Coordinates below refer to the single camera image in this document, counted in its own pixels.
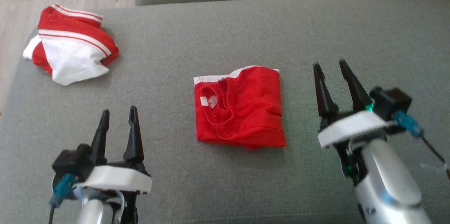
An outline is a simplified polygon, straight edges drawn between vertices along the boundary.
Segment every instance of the blue connector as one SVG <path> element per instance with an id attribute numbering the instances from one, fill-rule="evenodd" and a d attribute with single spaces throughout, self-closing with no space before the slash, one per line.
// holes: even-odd
<path id="1" fill-rule="evenodd" d="M 414 118 L 406 114 L 406 112 L 399 110 L 395 113 L 394 120 L 398 123 L 398 126 L 409 131 L 412 136 L 418 138 L 423 135 L 423 128 L 418 125 Z"/>
<path id="2" fill-rule="evenodd" d="M 53 196 L 50 199 L 50 206 L 54 208 L 59 208 L 63 203 L 66 195 L 72 191 L 72 185 L 75 183 L 75 178 L 72 174 L 65 174 L 58 185 L 53 190 Z"/>

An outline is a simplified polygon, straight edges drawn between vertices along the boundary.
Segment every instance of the folded red shirt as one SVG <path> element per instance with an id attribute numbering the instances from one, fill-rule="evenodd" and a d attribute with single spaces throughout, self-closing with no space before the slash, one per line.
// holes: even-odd
<path id="1" fill-rule="evenodd" d="M 285 147 L 279 71 L 248 66 L 229 75 L 194 77 L 197 139 L 202 142 Z"/>

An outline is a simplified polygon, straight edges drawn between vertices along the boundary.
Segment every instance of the red fabric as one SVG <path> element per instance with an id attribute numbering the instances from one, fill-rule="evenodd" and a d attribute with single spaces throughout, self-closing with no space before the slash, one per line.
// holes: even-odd
<path id="1" fill-rule="evenodd" d="M 34 49 L 32 60 L 36 66 L 41 67 L 50 75 L 53 73 L 52 67 L 50 67 L 49 62 L 47 61 L 47 57 L 45 56 L 45 50 L 42 42 L 39 42 L 39 44 L 37 44 L 36 48 Z"/>
<path id="2" fill-rule="evenodd" d="M 217 97 L 214 107 L 202 106 L 201 97 Z M 194 86 L 197 139 L 202 142 L 258 147 L 285 147 L 281 124 L 279 72 L 244 69 L 236 78 Z"/>
<path id="3" fill-rule="evenodd" d="M 66 12 L 80 13 L 79 11 L 72 11 L 70 9 L 63 8 L 58 4 L 56 4 L 55 6 Z M 97 41 L 105 45 L 109 49 L 109 51 L 111 51 L 111 54 L 109 55 L 105 54 L 105 58 L 101 60 L 101 64 L 103 64 L 103 66 L 107 66 L 117 58 L 117 56 L 119 55 L 119 49 L 117 48 L 113 39 L 106 32 L 100 29 L 102 20 L 101 17 L 98 17 L 95 14 L 88 14 L 88 13 L 80 13 L 80 14 L 96 17 L 97 19 L 99 19 L 99 21 L 80 16 L 65 15 L 57 11 L 52 6 L 49 6 L 45 8 L 40 15 L 38 29 L 81 33 L 96 39 Z M 50 74 L 52 73 L 52 68 L 47 61 L 47 57 L 45 55 L 45 50 L 44 47 L 42 46 L 42 43 L 39 43 L 36 46 L 35 50 L 33 51 L 32 60 L 35 65 L 41 67 Z"/>

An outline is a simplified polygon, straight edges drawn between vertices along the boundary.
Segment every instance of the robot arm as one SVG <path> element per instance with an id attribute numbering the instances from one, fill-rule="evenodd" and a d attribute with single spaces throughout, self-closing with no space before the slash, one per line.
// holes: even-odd
<path id="1" fill-rule="evenodd" d="M 124 161 L 108 163 L 105 158 L 109 111 L 104 110 L 91 146 L 63 150 L 53 162 L 53 212 L 64 199 L 82 202 L 77 224 L 119 224 L 138 222 L 136 197 L 150 193 L 152 180 L 143 164 L 144 155 L 136 107 L 130 108 L 130 134 Z"/>
<path id="2" fill-rule="evenodd" d="M 321 147 L 333 146 L 339 154 L 344 176 L 353 180 L 361 217 L 367 224 L 431 223 L 421 206 L 416 182 L 387 143 L 387 134 L 406 129 L 413 136 L 423 136 L 423 130 L 406 114 L 411 98 L 398 88 L 383 91 L 380 87 L 369 96 L 347 63 L 341 60 L 339 65 L 350 89 L 353 110 L 339 113 L 322 69 L 315 64 L 322 118 L 318 138 Z"/>

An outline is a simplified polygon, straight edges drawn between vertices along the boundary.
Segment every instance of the white stripe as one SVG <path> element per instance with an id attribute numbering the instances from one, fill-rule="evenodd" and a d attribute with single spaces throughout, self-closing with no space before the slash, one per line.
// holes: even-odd
<path id="1" fill-rule="evenodd" d="M 72 13 L 72 12 L 68 12 L 68 11 L 65 11 L 65 10 L 59 8 L 59 7 L 56 6 L 56 5 L 52 5 L 52 7 L 53 7 L 54 9 L 56 9 L 57 11 L 61 12 L 61 13 L 64 14 L 64 15 L 67 15 L 67 16 L 84 17 L 84 18 L 88 18 L 88 19 L 91 19 L 91 20 L 95 20 L 95 21 L 97 21 L 97 22 L 99 22 L 99 23 L 102 22 L 101 19 L 98 19 L 98 18 L 95 17 L 95 16 L 86 15 L 86 14 L 83 14 L 83 13 Z"/>
<path id="2" fill-rule="evenodd" d="M 62 8 L 62 9 L 64 9 L 64 10 L 66 10 L 66 11 L 74 11 L 74 12 L 82 13 L 82 14 L 91 14 L 91 15 L 96 15 L 96 16 L 98 16 L 99 18 L 103 18 L 103 15 L 95 14 L 94 12 L 89 12 L 89 11 L 76 11 L 75 9 L 68 9 L 68 8 L 65 8 L 65 7 L 63 7 L 61 4 L 58 4 L 58 6 L 59 6 L 60 8 Z"/>
<path id="3" fill-rule="evenodd" d="M 59 36 L 68 36 L 68 37 L 83 39 L 83 40 L 89 41 L 89 42 L 97 45 L 101 49 L 103 49 L 103 51 L 106 52 L 106 56 L 109 56 L 111 54 L 111 51 L 105 45 L 103 45 L 100 41 L 96 40 L 95 38 L 89 37 L 88 35 L 84 35 L 81 33 L 66 32 L 66 31 L 41 30 L 41 29 L 39 29 L 38 33 L 39 33 L 39 36 L 40 35 L 43 35 L 43 36 L 59 35 Z M 45 36 L 45 37 L 46 38 L 63 38 L 64 39 L 64 37 L 52 37 L 52 36 Z"/>
<path id="4" fill-rule="evenodd" d="M 235 70 L 233 72 L 231 72 L 229 75 L 206 75 L 206 76 L 197 76 L 194 77 L 194 84 L 197 83 L 216 83 L 218 81 L 220 81 L 223 78 L 237 78 L 239 76 L 239 74 L 241 74 L 242 70 L 246 70 L 252 67 L 261 67 L 261 66 L 247 66 L 247 67 L 243 67 L 241 69 Z"/>

